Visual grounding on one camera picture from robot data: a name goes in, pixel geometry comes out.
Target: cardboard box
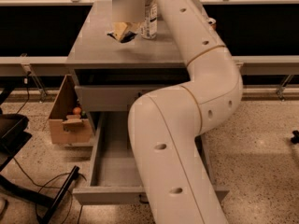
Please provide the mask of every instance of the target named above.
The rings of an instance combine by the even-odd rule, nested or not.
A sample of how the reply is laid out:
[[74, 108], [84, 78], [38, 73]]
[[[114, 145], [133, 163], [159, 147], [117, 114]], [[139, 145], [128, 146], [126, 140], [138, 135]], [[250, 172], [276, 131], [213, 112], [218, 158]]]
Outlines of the cardboard box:
[[88, 119], [67, 120], [77, 105], [77, 95], [71, 76], [65, 76], [49, 116], [50, 137], [53, 144], [88, 143], [93, 130]]

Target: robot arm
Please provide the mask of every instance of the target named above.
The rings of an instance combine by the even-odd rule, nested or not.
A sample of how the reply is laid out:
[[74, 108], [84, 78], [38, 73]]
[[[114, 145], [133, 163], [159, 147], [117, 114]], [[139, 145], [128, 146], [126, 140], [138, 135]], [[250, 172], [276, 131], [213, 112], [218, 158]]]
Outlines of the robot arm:
[[156, 0], [191, 81], [132, 105], [128, 126], [156, 223], [227, 223], [194, 138], [237, 109], [242, 80], [229, 50], [191, 0]]

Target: speckled floor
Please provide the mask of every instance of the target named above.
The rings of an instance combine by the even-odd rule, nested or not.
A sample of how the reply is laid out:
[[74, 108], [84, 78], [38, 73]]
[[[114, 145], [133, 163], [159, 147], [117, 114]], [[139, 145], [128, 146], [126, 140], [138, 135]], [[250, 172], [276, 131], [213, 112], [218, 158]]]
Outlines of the speckled floor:
[[[22, 102], [2, 104], [14, 113]], [[29, 102], [21, 111], [28, 116], [32, 139], [16, 156], [38, 184], [69, 172], [74, 165], [89, 173], [91, 147], [60, 147], [50, 142], [48, 115], [52, 99]], [[230, 189], [222, 203], [229, 223], [299, 223], [299, 146], [292, 145], [292, 131], [299, 129], [299, 100], [280, 102], [243, 101], [235, 114], [219, 128], [206, 134], [218, 185]], [[39, 190], [22, 174], [15, 161], [2, 175], [28, 189]], [[55, 184], [60, 185], [63, 178]], [[84, 187], [80, 178], [76, 187]], [[1, 223], [37, 223], [32, 203], [7, 196], [8, 207]], [[69, 210], [70, 197], [55, 213], [51, 223], [61, 223]], [[73, 200], [65, 223], [77, 223], [80, 205]], [[147, 205], [84, 206], [79, 223], [154, 223]]]

